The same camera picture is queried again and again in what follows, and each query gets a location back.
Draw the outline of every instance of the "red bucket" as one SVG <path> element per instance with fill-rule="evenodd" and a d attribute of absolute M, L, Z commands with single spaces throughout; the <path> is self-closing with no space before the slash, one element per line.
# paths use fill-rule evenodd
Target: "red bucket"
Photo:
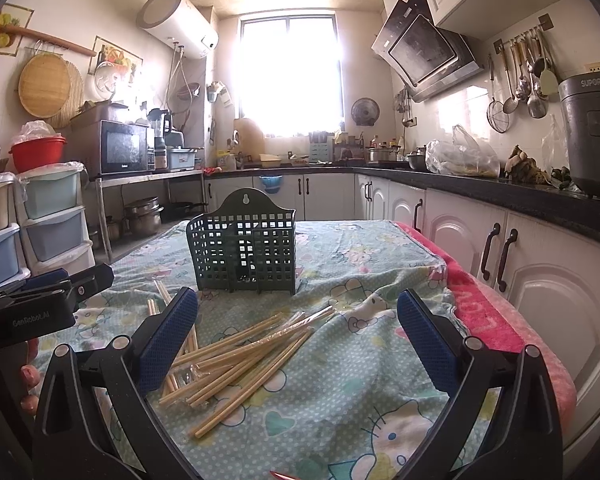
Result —
<path fill-rule="evenodd" d="M 64 137 L 42 137 L 14 144 L 9 153 L 13 155 L 13 163 L 18 173 L 23 173 L 60 162 L 65 144 Z"/>

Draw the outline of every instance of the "pink towel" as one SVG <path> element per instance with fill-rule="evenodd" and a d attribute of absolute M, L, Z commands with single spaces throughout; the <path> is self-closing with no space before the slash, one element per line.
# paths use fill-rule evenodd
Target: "pink towel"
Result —
<path fill-rule="evenodd" d="M 576 407 L 576 387 L 560 359 L 515 307 L 495 290 L 465 272 L 458 262 L 415 229 L 401 222 L 394 223 L 446 262 L 446 286 L 456 298 L 454 314 L 472 335 L 494 350 L 520 352 L 527 344 L 534 344 L 540 349 L 554 387 L 564 433 Z"/>

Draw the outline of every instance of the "bright window light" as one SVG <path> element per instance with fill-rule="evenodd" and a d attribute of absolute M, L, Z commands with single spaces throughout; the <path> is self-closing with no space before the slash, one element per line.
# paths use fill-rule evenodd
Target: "bright window light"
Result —
<path fill-rule="evenodd" d="M 334 132 L 343 120 L 334 16 L 242 22 L 240 116 L 269 137 Z"/>

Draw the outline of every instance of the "microwave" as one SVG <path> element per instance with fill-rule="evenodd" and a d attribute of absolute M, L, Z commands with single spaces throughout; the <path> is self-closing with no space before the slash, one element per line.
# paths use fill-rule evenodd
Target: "microwave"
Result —
<path fill-rule="evenodd" d="M 433 25 L 427 0 L 398 0 L 372 49 L 417 103 L 483 70 L 463 36 Z"/>
<path fill-rule="evenodd" d="M 67 160 L 82 162 L 90 178 L 155 169 L 154 131 L 142 124 L 96 121 L 71 128 Z"/>

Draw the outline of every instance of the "black countertop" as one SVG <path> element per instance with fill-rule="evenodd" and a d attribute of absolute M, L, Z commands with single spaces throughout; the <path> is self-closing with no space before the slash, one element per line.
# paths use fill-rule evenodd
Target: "black countertop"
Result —
<path fill-rule="evenodd" d="M 600 200 L 588 198 L 582 194 L 560 191 L 552 186 L 512 184 L 502 179 L 446 176 L 407 170 L 337 166 L 227 171 L 213 174 L 210 178 L 265 176 L 285 173 L 360 173 L 421 189 L 438 189 L 539 218 L 600 242 Z"/>

